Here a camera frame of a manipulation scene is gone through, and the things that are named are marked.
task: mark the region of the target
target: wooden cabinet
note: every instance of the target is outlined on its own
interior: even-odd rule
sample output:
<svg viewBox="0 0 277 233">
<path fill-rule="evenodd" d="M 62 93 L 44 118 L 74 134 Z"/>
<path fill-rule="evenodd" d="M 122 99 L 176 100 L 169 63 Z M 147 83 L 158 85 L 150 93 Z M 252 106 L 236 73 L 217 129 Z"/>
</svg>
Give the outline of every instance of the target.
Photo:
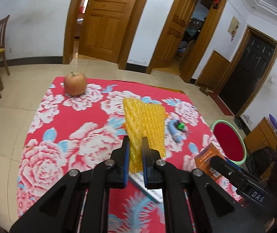
<svg viewBox="0 0 277 233">
<path fill-rule="evenodd" d="M 245 146 L 249 153 L 255 152 L 266 146 L 269 146 L 274 151 L 277 144 L 277 132 L 270 124 L 268 118 L 264 117 L 262 121 L 255 127 L 255 129 L 248 134 L 244 139 Z M 271 167 L 268 168 L 260 177 L 266 180 L 270 176 Z"/>
</svg>

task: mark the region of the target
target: yellow foam net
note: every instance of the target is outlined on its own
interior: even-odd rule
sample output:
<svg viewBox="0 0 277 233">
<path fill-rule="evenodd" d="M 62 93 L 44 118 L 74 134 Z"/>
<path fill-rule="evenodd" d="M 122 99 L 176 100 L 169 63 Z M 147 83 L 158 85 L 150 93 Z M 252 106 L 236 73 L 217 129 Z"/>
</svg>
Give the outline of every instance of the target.
<svg viewBox="0 0 277 233">
<path fill-rule="evenodd" d="M 143 171 L 142 137 L 148 138 L 151 149 L 166 155 L 164 147 L 165 110 L 162 105 L 144 103 L 134 98 L 124 98 L 125 126 L 130 139 L 130 166 L 132 173 Z"/>
</svg>

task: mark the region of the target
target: green ball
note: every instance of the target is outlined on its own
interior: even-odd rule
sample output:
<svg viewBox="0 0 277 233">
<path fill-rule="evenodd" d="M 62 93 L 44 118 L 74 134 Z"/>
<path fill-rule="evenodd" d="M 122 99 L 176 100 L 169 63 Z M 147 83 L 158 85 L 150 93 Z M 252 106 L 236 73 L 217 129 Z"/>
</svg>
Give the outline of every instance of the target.
<svg viewBox="0 0 277 233">
<path fill-rule="evenodd" d="M 182 129 L 184 129 L 185 128 L 185 124 L 184 123 L 179 123 L 178 125 L 177 125 L 177 129 L 178 130 L 182 130 Z"/>
</svg>

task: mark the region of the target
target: dark wooden door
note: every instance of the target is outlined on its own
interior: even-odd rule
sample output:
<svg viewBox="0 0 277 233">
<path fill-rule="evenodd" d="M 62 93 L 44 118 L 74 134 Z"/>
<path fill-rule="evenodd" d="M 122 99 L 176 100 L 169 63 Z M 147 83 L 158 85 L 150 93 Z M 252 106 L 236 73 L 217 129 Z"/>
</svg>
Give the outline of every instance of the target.
<svg viewBox="0 0 277 233">
<path fill-rule="evenodd" d="M 263 77 L 275 47 L 251 36 L 237 67 L 220 92 L 220 98 L 235 115 L 249 99 Z"/>
</svg>

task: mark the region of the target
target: door panel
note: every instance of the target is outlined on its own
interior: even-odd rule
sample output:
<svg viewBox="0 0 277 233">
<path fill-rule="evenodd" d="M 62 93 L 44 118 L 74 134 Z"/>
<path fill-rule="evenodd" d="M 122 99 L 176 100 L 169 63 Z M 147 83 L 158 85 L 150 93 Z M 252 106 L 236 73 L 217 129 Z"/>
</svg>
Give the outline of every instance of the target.
<svg viewBox="0 0 277 233">
<path fill-rule="evenodd" d="M 154 68 L 170 66 L 196 3 L 197 0 L 179 0 L 177 7 L 172 6 L 175 12 L 170 11 L 151 60 Z"/>
<path fill-rule="evenodd" d="M 274 47 L 252 35 L 220 98 L 237 114 L 254 92 L 272 58 Z"/>
<path fill-rule="evenodd" d="M 89 0 L 78 53 L 117 63 L 136 0 Z"/>
</svg>

